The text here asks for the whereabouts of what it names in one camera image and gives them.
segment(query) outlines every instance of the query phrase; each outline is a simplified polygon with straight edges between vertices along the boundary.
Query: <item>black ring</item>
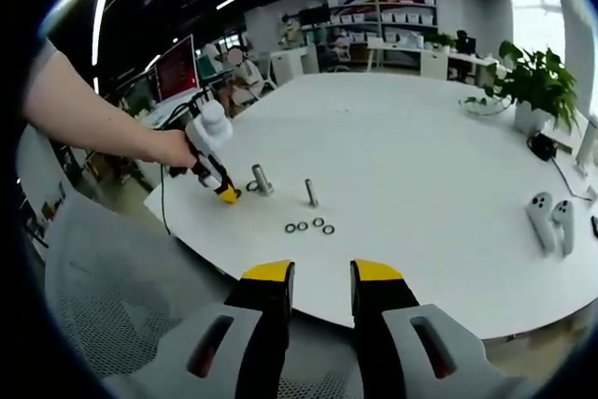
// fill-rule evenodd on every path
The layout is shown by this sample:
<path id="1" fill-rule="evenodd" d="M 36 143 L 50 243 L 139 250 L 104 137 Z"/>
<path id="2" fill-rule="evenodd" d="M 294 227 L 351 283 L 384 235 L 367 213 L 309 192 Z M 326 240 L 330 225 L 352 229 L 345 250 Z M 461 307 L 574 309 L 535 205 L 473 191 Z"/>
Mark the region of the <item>black ring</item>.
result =
<path id="1" fill-rule="evenodd" d="M 248 182 L 247 186 L 245 186 L 245 188 L 247 189 L 247 192 L 255 192 L 260 188 L 260 185 L 258 184 L 258 181 L 256 179 L 254 179 L 253 181 Z"/>

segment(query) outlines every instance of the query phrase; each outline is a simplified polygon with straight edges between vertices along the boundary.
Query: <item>metal rod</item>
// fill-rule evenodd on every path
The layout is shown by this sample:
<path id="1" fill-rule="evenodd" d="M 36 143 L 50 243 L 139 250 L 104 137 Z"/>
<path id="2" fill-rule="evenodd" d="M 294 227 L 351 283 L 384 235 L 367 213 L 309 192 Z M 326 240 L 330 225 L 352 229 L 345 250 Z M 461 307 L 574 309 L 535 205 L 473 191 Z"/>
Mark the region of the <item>metal rod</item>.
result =
<path id="1" fill-rule="evenodd" d="M 253 172 L 255 180 L 258 181 L 258 191 L 262 195 L 269 195 L 274 191 L 272 184 L 268 182 L 268 178 L 265 177 L 265 173 L 259 164 L 254 165 L 251 168 L 251 171 Z"/>
<path id="2" fill-rule="evenodd" d="M 314 185 L 312 184 L 311 179 L 306 179 L 306 188 L 307 195 L 309 195 L 309 205 L 312 207 L 318 207 L 318 199 L 314 193 Z"/>

